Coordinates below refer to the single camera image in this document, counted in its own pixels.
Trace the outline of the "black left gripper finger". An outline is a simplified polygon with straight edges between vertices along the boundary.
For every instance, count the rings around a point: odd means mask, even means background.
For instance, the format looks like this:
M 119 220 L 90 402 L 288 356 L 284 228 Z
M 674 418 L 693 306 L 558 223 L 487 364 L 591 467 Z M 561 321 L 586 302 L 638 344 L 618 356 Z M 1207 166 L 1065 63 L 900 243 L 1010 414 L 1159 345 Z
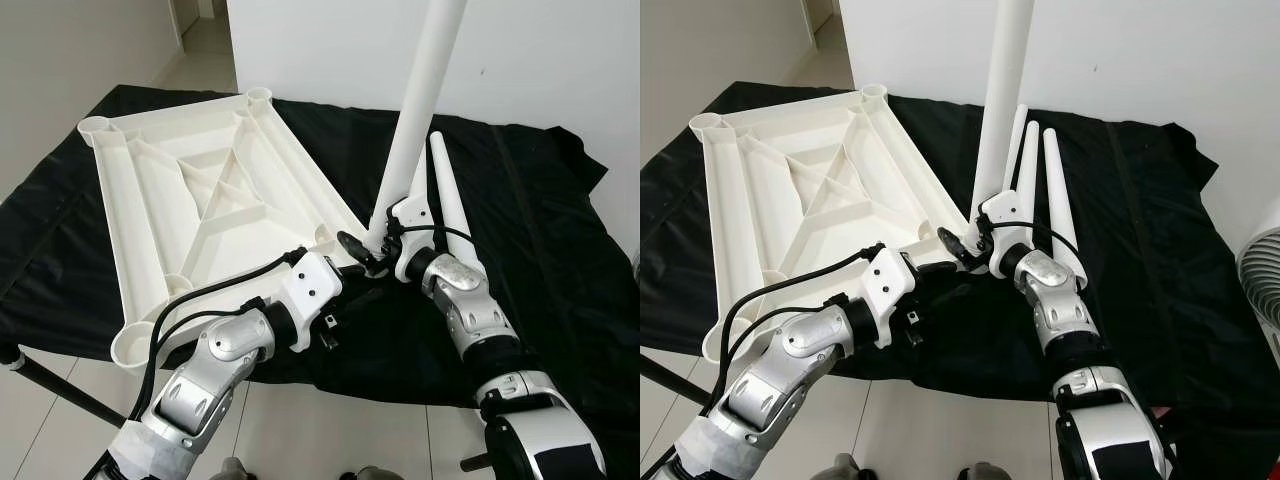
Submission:
M 346 230 L 339 230 L 335 234 L 335 239 L 357 264 L 365 268 L 375 268 L 378 265 L 379 260 L 376 256 L 356 236 Z
M 961 238 L 954 234 L 945 227 L 938 227 L 936 234 L 945 250 L 955 257 L 955 262 L 977 262 L 979 260 L 961 241 Z

